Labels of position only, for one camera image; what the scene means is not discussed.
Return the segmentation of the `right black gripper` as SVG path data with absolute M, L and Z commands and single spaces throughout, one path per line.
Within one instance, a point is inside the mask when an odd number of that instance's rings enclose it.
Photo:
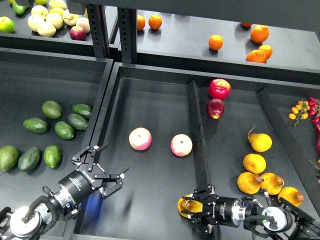
M 237 228 L 241 221 L 236 218 L 236 208 L 241 206 L 237 198 L 216 195 L 215 186 L 212 184 L 196 188 L 193 193 L 182 197 L 202 203 L 202 212 L 180 211 L 188 218 L 192 226 L 204 234 L 211 234 L 214 225 L 223 225 Z

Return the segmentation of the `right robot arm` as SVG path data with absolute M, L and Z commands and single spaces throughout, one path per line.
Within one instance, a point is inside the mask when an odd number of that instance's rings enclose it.
M 191 221 L 204 234 L 211 234 L 215 225 L 237 228 L 243 225 L 254 237 L 281 240 L 318 240 L 320 222 L 288 200 L 272 204 L 269 193 L 263 189 L 267 205 L 263 206 L 252 195 L 241 199 L 216 194 L 208 184 L 182 196 L 177 202 L 179 214 Z

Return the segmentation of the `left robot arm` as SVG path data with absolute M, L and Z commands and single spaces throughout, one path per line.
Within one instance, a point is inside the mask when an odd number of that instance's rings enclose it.
M 82 202 L 92 193 L 100 191 L 107 199 L 123 187 L 126 166 L 116 174 L 109 174 L 99 165 L 96 158 L 102 146 L 85 146 L 72 156 L 77 168 L 58 182 L 59 191 L 54 193 L 43 186 L 44 195 L 29 206 L 12 211 L 5 207 L 0 212 L 0 238 L 5 240 L 38 240 L 51 230 L 58 221 L 75 219 Z

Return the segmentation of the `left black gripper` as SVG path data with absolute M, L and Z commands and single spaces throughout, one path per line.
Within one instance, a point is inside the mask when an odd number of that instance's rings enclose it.
M 129 166 L 126 166 L 120 173 L 109 174 L 105 173 L 98 163 L 95 163 L 98 152 L 103 151 L 107 146 L 107 143 L 93 147 L 86 145 L 71 157 L 71 162 L 78 168 L 60 180 L 58 185 L 61 190 L 68 191 L 74 203 L 81 203 L 97 190 L 100 191 L 103 199 L 107 199 L 123 187 L 123 179 Z M 88 161 L 82 160 L 87 155 L 89 155 Z

